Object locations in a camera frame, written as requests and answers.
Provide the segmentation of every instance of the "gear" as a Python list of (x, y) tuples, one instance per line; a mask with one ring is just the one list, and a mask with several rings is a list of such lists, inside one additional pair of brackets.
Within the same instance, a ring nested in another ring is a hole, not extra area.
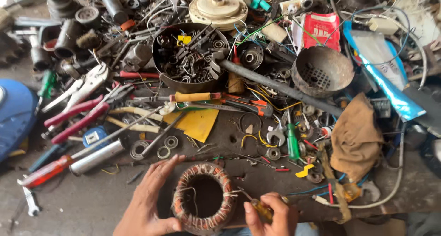
[(296, 115), (294, 121), (295, 123), (299, 122), (299, 124), (297, 124), (297, 132), (299, 132), (299, 134), (296, 135), (298, 139), (312, 142), (320, 136), (320, 130), (315, 126), (313, 121), (309, 122), (309, 130), (305, 125), (305, 118), (303, 116)]

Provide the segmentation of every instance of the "concrete floor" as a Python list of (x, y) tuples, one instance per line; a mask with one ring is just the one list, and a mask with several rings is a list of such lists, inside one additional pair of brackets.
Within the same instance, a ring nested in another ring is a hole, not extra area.
[[(17, 9), (13, 11), (13, 15), (49, 17), (45, 3), (27, 9)], [(20, 80), (37, 90), (39, 82), (30, 75), (30, 64), (30, 58), (24, 58), (13, 67), (0, 70), (0, 78)], [(40, 139), (39, 134), (39, 130), (33, 131), (30, 136), (30, 151), (24, 156), (11, 160), (11, 165), (29, 167), (41, 152), (50, 147)], [(22, 236), (111, 235), (139, 183), (137, 180), (127, 185), (126, 181), (143, 169), (146, 170), (147, 167), (121, 167), (118, 175), (96, 171), (80, 178), (70, 174), (58, 177), (60, 182), (54, 180), (36, 194), (43, 211), (36, 217), (30, 217), (25, 208), (18, 218), (13, 234)], [(8, 220), (23, 201), (23, 190), (16, 184), (16, 180), (21, 179), (23, 174), (25, 171), (9, 171), (0, 176), (0, 235), (7, 234)]]

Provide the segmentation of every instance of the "red packet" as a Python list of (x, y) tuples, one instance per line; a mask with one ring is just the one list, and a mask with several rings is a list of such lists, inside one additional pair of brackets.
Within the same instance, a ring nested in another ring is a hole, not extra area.
[[(304, 28), (310, 34), (314, 35), (322, 45), (325, 43), (328, 36), (338, 27), (340, 24), (340, 19), (335, 13), (330, 14), (318, 14), (318, 13), (308, 13), (305, 17)], [(318, 46), (317, 41), (315, 41), (307, 33), (303, 32), (303, 47), (309, 48)], [(341, 51), (340, 48), (340, 29), (335, 31), (331, 38), (326, 43), (326, 46), (332, 48), (336, 51)]]

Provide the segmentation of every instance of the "metal bowl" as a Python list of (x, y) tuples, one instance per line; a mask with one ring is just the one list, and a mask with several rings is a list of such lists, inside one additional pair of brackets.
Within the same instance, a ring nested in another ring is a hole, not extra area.
[[(157, 37), (161, 35), (170, 35), (172, 32), (179, 31), (180, 29), (184, 31), (190, 31), (190, 30), (203, 30), (207, 25), (201, 24), (201, 23), (181, 23), (173, 25), (172, 27), (166, 28), (163, 30)], [(207, 29), (208, 31), (213, 30), (212, 27), (209, 27)], [(217, 38), (222, 40), (225, 43), (225, 46), (228, 46), (228, 49), (230, 50), (230, 46), (228, 43), (227, 38), (218, 30), (214, 32), (217, 34)], [(160, 45), (157, 42), (157, 37), (153, 41), (152, 45), (152, 51), (153, 51), (153, 61), (155, 63), (156, 69), (161, 73), (160, 77), (161, 80), (170, 88), (177, 92), (181, 93), (198, 93), (198, 92), (210, 92), (212, 91), (217, 83), (221, 80), (223, 80), (223, 75), (225, 72), (223, 71), (219, 75), (219, 79), (212, 79), (210, 81), (202, 82), (202, 83), (184, 83), (180, 81), (176, 81), (170, 78), (170, 76), (162, 69), (161, 63), (168, 62), (168, 59), (164, 59), (160, 53)]]
[(347, 87), (354, 78), (352, 61), (328, 47), (302, 50), (291, 69), (295, 86), (317, 98), (330, 97)]

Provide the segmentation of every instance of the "yellow tag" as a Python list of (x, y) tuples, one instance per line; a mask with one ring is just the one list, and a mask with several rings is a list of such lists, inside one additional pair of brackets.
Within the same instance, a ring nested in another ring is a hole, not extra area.
[(183, 36), (183, 35), (178, 35), (178, 40), (184, 42), (184, 44), (188, 44), (191, 41), (191, 36)]
[(305, 167), (303, 167), (303, 171), (296, 173), (295, 175), (297, 177), (306, 177), (308, 175), (308, 170), (311, 169), (312, 167), (314, 167), (313, 164), (311, 165), (307, 165)]

